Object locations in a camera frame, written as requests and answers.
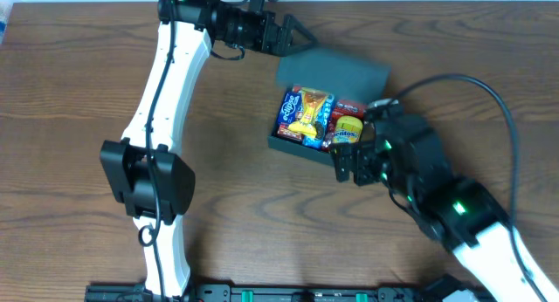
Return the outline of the yellow round candy container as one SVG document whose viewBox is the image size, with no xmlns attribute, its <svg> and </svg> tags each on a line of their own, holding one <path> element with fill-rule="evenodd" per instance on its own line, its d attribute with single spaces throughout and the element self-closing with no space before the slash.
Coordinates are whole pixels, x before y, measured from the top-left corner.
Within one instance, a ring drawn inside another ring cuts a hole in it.
<svg viewBox="0 0 559 302">
<path fill-rule="evenodd" d="M 335 125 L 333 143 L 356 143 L 361 138 L 363 123 L 353 116 L 340 117 Z"/>
</svg>

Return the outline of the blue oreo cookie pack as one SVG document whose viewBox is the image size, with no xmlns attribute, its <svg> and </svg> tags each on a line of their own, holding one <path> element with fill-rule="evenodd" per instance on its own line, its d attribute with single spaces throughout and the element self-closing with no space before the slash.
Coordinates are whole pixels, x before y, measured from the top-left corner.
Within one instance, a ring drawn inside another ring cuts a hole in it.
<svg viewBox="0 0 559 302">
<path fill-rule="evenodd" d="M 315 118 L 314 127 L 317 131 L 317 135 L 315 137 L 305 136 L 302 142 L 303 146 L 321 150 L 322 143 L 327 133 L 328 123 L 330 120 L 334 102 L 335 96 L 329 94 Z"/>
</svg>

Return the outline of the red hacks sweets bag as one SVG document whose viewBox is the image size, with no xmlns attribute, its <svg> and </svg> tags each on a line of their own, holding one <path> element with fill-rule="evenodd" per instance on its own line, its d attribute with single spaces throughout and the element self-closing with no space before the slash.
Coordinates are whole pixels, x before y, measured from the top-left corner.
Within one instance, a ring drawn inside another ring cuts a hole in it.
<svg viewBox="0 0 559 302">
<path fill-rule="evenodd" d="M 333 111 L 330 115 L 328 129 L 321 150 L 327 152 L 333 143 L 333 136 L 335 132 L 335 125 L 337 120 L 345 115 L 353 116 L 360 119 L 363 123 L 363 113 L 366 106 L 362 103 L 353 100 L 337 100 L 335 102 Z"/>
</svg>

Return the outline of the yellow peanut butter snack packet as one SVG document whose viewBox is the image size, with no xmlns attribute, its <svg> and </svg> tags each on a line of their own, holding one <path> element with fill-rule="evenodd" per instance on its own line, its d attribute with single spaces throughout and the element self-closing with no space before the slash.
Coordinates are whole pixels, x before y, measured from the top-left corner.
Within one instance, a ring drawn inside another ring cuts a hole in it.
<svg viewBox="0 0 559 302">
<path fill-rule="evenodd" d="M 291 123 L 288 129 L 292 132 L 314 138 L 318 134 L 314 123 L 328 95 L 323 91 L 306 87 L 300 89 L 300 94 L 303 105 L 302 116 L 299 120 Z"/>
</svg>

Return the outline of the blue eclipse mint box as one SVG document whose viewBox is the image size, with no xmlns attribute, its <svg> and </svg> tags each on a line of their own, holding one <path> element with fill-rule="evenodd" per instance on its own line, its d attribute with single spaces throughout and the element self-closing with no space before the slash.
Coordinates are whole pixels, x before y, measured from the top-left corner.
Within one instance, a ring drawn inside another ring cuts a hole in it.
<svg viewBox="0 0 559 302">
<path fill-rule="evenodd" d="M 302 100 L 299 92 L 287 91 L 281 102 L 276 123 L 291 124 L 297 120 L 297 114 L 302 111 Z"/>
</svg>

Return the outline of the dark green box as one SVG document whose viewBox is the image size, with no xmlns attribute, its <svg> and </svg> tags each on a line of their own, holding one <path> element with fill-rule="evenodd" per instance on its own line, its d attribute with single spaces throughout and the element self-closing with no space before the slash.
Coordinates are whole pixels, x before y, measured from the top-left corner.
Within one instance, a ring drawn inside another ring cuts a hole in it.
<svg viewBox="0 0 559 302">
<path fill-rule="evenodd" d="M 286 90 L 294 86 L 316 88 L 336 98 L 369 104 L 379 100 L 390 77 L 390 66 L 325 48 L 284 57 L 275 84 Z"/>
</svg>

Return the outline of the red hello panda box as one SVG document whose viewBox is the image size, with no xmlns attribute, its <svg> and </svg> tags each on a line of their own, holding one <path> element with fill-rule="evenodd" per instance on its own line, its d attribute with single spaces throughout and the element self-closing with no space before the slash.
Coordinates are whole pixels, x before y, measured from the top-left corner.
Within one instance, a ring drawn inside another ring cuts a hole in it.
<svg viewBox="0 0 559 302">
<path fill-rule="evenodd" d="M 302 143 L 304 135 L 299 132 L 294 132 L 288 128 L 285 123 L 279 124 L 276 136 L 285 140 Z"/>
</svg>

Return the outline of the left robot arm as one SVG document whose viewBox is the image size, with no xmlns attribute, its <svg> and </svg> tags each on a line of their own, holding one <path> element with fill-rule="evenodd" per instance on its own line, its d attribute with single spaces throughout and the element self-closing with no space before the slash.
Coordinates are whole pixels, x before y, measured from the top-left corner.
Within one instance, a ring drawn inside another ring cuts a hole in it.
<svg viewBox="0 0 559 302">
<path fill-rule="evenodd" d="M 87 301 L 188 301 L 190 267 L 183 217 L 196 177 L 182 160 L 183 128 L 197 78 L 217 41 L 241 52 L 285 57 L 317 46 L 294 16 L 276 24 L 265 0 L 159 0 L 154 63 L 133 119 L 119 141 L 105 141 L 100 162 L 117 202 L 138 229 L 146 280 L 94 286 Z"/>
</svg>

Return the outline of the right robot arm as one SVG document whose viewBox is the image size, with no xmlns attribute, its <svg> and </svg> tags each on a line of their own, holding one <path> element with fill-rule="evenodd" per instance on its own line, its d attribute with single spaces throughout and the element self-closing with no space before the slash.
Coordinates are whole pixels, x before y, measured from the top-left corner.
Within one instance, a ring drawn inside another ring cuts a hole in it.
<svg viewBox="0 0 559 302">
<path fill-rule="evenodd" d="M 334 144 L 340 182 L 380 182 L 430 239 L 469 270 L 497 301 L 556 301 L 558 290 L 531 257 L 511 217 L 472 178 L 453 172 L 436 132 L 422 117 L 373 122 L 371 141 Z"/>
</svg>

